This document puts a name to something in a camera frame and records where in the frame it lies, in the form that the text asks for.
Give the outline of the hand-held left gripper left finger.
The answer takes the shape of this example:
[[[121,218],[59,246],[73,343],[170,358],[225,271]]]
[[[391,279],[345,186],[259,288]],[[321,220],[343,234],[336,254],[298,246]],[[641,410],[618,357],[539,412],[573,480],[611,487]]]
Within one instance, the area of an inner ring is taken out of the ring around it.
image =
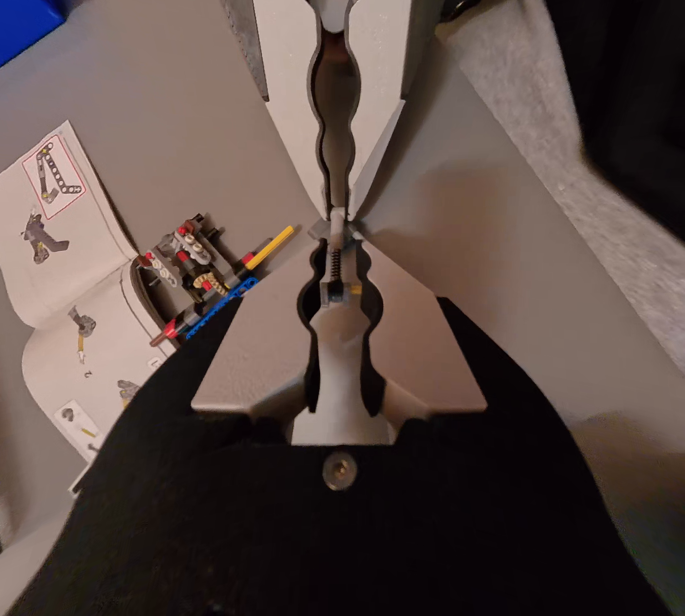
[[[298,415],[321,388],[320,282],[328,244],[313,243],[242,299],[191,406],[199,413]]]

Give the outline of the partly built lego vehicle frame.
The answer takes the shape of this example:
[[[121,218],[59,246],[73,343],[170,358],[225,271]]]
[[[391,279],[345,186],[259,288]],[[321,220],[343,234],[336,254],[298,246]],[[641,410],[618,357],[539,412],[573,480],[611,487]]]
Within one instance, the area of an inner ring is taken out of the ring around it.
[[[161,326],[150,347],[183,342],[228,302],[243,297],[259,283],[255,276],[259,266],[295,235],[295,228],[287,226],[237,259],[221,249],[220,235],[210,217],[198,213],[137,255],[136,268],[150,276],[149,286],[182,291],[191,301]]]

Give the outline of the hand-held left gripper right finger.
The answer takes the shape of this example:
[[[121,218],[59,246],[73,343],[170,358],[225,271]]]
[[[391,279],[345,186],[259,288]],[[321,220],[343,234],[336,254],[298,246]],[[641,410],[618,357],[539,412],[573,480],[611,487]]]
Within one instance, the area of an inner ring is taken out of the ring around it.
[[[484,397],[433,292],[370,243],[356,243],[362,338],[360,388],[387,421],[480,413]]]

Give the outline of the open lego instruction booklet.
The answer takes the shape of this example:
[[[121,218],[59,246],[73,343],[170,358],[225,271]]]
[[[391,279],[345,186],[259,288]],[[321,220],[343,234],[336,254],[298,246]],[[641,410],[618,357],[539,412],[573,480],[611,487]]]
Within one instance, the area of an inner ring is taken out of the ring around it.
[[[1,172],[1,274],[33,329],[22,376],[34,401],[86,461],[81,481],[137,391],[177,350],[150,342],[161,319],[70,121]]]

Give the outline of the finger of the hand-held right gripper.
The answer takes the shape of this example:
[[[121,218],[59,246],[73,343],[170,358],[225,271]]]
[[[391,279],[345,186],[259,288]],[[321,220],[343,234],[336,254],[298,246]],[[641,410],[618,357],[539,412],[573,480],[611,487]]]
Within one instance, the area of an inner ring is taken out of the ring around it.
[[[295,170],[321,216],[330,214],[321,165],[323,123],[313,99],[321,51],[319,15],[306,0],[252,0],[267,85],[266,107]]]
[[[402,93],[412,0],[357,0],[347,45],[358,72],[359,98],[350,123],[354,162],[348,174],[347,221],[371,190],[405,105]]]

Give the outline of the person's black clothing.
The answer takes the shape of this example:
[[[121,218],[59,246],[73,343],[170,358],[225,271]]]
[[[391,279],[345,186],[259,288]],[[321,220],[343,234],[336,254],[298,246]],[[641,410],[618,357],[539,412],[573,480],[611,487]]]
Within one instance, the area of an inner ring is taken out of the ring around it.
[[[590,161],[684,240],[684,0],[544,0]]]

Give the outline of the grey lego shock absorber piece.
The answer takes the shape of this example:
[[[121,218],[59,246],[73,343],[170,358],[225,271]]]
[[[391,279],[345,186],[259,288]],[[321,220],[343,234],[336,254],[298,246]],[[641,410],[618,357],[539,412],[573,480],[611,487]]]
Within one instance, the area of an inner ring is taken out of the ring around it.
[[[332,304],[348,305],[362,286],[353,283],[344,272],[346,255],[356,261],[357,243],[361,239],[357,229],[347,218],[347,210],[333,207],[328,218],[320,218],[308,230],[318,248],[314,254],[314,270],[318,276],[322,307]]]

